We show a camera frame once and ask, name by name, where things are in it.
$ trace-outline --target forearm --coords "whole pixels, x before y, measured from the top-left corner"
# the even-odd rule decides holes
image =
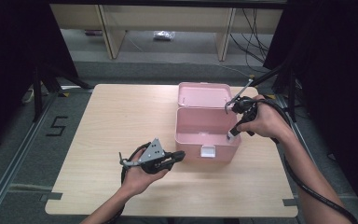
[[[111,219],[133,196],[128,190],[120,188],[111,198],[84,219],[82,224],[100,224]]]
[[[310,189],[343,206],[336,192],[316,168],[293,132],[283,132],[279,141],[284,148],[285,157],[296,176]],[[340,213],[317,201],[303,189],[298,188],[298,195],[307,223],[350,223]]]

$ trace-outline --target wooden table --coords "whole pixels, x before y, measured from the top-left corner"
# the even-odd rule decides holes
[[[233,95],[241,88],[232,87]],[[177,86],[98,85],[86,108],[48,200],[53,215],[87,215],[120,186],[118,152],[128,158],[158,137],[175,151]],[[248,88],[242,95],[255,96]],[[242,133],[231,163],[179,162],[143,194],[130,199],[123,216],[295,217],[293,200],[274,143]]]

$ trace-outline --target hand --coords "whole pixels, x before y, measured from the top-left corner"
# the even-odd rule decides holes
[[[264,99],[262,95],[257,95],[256,100]],[[257,116],[255,120],[243,123],[237,127],[240,132],[251,131],[263,137],[276,138],[279,141],[287,134],[292,133],[292,129],[284,121],[281,115],[271,106],[258,103]]]
[[[138,161],[145,150],[146,148],[139,150],[133,157],[132,161]],[[162,170],[154,175],[150,175],[147,174],[141,167],[134,166],[127,171],[121,188],[125,189],[131,196],[134,196],[144,192],[151,183],[161,179],[167,173],[168,170]]]

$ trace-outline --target pink box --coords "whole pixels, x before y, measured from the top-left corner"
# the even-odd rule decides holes
[[[224,109],[230,99],[226,84],[179,84],[175,142],[176,150],[186,153],[185,161],[232,160],[241,137],[227,140],[227,132],[237,123],[237,115]]]

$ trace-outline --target finger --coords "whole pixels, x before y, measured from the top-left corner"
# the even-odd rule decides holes
[[[262,100],[262,99],[266,99],[266,98],[264,98],[263,95],[257,95],[257,96],[254,97],[254,99],[255,100]]]
[[[139,158],[141,158],[142,154],[144,154],[145,150],[146,150],[145,147],[142,148],[141,150],[139,150],[139,151],[135,154],[135,156],[133,156],[133,158],[132,158],[131,161],[138,161]]]
[[[159,171],[158,173],[154,174],[153,177],[155,178],[155,180],[158,180],[158,179],[161,179],[162,177],[164,177],[168,172],[169,172],[168,169],[164,169],[164,170]]]
[[[237,130],[240,131],[240,132],[248,132],[248,131],[251,131],[253,132],[252,130],[252,124],[253,122],[246,122],[246,123],[242,123],[240,125],[237,126]]]

